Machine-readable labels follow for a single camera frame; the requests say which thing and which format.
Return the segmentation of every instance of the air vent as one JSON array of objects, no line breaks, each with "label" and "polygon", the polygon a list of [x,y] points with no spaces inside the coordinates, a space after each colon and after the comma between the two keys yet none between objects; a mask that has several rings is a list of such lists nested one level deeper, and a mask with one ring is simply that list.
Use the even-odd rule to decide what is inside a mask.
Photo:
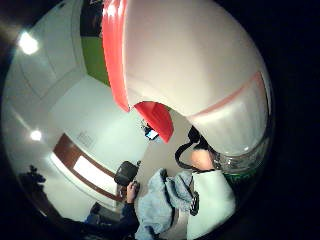
[{"label": "air vent", "polygon": [[87,132],[80,132],[77,139],[87,148],[91,148],[93,145],[93,139]]}]

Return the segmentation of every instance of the white cover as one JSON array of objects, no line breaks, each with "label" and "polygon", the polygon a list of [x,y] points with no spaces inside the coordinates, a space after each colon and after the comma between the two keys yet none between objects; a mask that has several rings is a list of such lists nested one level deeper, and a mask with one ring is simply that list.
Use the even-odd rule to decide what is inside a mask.
[{"label": "white cover", "polygon": [[194,191],[199,194],[199,211],[189,214],[187,239],[199,238],[221,224],[235,212],[235,197],[220,170],[193,173]]}]

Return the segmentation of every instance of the wooden desk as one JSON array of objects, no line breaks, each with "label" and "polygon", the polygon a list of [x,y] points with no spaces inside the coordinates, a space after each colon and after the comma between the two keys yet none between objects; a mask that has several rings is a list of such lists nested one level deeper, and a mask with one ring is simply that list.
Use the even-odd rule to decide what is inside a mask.
[{"label": "wooden desk", "polygon": [[[140,191],[137,196],[137,201],[135,201],[136,209],[138,208],[137,203],[139,198],[144,196],[148,191],[147,184],[149,179],[158,169],[165,168],[168,176],[175,176],[178,172],[183,171],[183,169],[176,164],[174,154],[179,146],[188,142],[188,132],[191,128],[191,124],[187,122],[184,117],[172,110],[170,114],[173,121],[174,132],[169,143],[150,142],[150,145],[141,160],[141,165],[136,176],[136,180],[140,182]],[[181,160],[188,163],[190,153],[191,148],[182,154]],[[160,234],[160,237],[174,240],[185,239],[188,215],[188,212],[176,210],[172,227],[168,231]]]}]

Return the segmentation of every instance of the red fabric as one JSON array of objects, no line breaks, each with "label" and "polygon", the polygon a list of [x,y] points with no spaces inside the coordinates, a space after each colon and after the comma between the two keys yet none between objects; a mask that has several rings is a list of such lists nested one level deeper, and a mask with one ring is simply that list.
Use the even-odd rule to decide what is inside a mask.
[{"label": "red fabric", "polygon": [[134,107],[150,127],[159,133],[162,140],[167,143],[173,133],[173,124],[166,107],[155,102],[141,102]]},{"label": "red fabric", "polygon": [[102,18],[102,42],[109,82],[115,102],[129,111],[122,66],[122,41],[126,0],[105,0]]}]

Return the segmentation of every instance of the hand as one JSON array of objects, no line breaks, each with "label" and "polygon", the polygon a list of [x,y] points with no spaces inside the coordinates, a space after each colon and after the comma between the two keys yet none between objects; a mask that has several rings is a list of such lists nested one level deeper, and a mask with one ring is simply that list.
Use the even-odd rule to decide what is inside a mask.
[{"label": "hand", "polygon": [[139,192],[139,184],[131,182],[127,186],[127,203],[133,203]]},{"label": "hand", "polygon": [[197,149],[191,154],[191,165],[199,170],[211,170],[213,167],[214,156],[207,150]]}]

